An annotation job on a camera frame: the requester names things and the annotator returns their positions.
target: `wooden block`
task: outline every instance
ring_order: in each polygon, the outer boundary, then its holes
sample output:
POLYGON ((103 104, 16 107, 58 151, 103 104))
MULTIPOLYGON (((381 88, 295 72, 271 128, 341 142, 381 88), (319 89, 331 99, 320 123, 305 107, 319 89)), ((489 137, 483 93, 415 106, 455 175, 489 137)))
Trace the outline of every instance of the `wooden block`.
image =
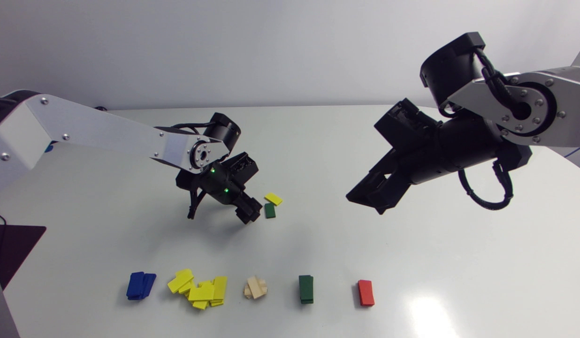
POLYGON ((200 308, 200 310, 206 309, 208 305, 209 301, 195 301, 192 303, 192 306, 194 306, 195 308, 200 308))
POLYGON ((167 286, 171 290, 171 293, 176 293, 183 285, 193 280, 193 278, 194 276, 190 269, 180 270, 176 272, 176 277, 167 283, 167 286))
POLYGON ((215 294, 215 287, 211 284, 211 281, 200 282, 198 287, 190 290, 188 300, 191 302, 212 301, 213 294, 215 294))
POLYGON ((254 299, 265 295, 263 291, 260 289, 259 281, 257 280, 256 276, 252 276, 248 279, 249 288, 251 289, 251 293, 254 299))
POLYGON ((313 276, 298 276, 300 287, 300 302, 303 304, 313 304, 313 276))
POLYGON ((260 290, 263 291, 263 293, 267 293, 267 284, 265 283, 265 280, 259 278, 259 286, 260 290))
POLYGON ((281 202, 283 202, 283 200, 277 197, 273 192, 270 192, 269 194, 265 195, 265 199, 275 204, 275 206, 278 206, 280 205, 281 202))
POLYGON ((194 279, 192 278, 191 281, 185 283, 182 287, 179 288, 178 293, 187 293, 191 289, 194 289, 196 285, 194 285, 194 279))
POLYGON ((275 205, 273 203, 265 203, 265 218, 275 218, 275 205))
POLYGON ((248 284, 244 286, 244 296, 248 299, 252 298, 251 289, 249 288, 248 284))
POLYGON ((190 270, 190 269, 179 270, 178 272, 176 272, 176 277, 183 276, 185 274, 192 274, 192 270, 190 270))
POLYGON ((223 300, 225 298, 225 288, 228 285, 228 278, 226 276, 217 276, 213 280, 213 287, 215 287, 215 293, 213 294, 214 300, 223 300))
POLYGON ((371 287, 371 280, 359 280, 358 284, 361 306, 374 306, 374 291, 371 287))

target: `white table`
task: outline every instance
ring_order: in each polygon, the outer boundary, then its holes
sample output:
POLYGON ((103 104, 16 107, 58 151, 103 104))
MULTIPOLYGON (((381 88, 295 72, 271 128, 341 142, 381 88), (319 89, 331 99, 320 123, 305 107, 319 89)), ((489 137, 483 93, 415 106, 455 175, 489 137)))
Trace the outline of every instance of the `white table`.
MULTIPOLYGON (((114 112, 154 126, 215 111, 237 122, 233 154, 260 169, 246 192, 284 199, 277 218, 246 226, 211 197, 187 220, 172 167, 57 144, 0 193, 11 224, 48 228, 5 291, 21 336, 580 337, 580 169, 534 148, 505 210, 477 206, 449 175, 379 216, 344 195, 389 150, 373 124, 390 106, 114 112), (225 305, 200 312, 172 295, 184 268, 228 276, 225 305), (134 271, 157 274, 140 302, 125 297, 134 271), (242 295, 254 274, 269 287, 257 301, 242 295), (300 274, 314 276, 312 305, 299 302, 300 274), (359 279, 373 281, 372 308, 359 306, 359 279)), ((468 177, 502 198, 490 162, 468 177)))

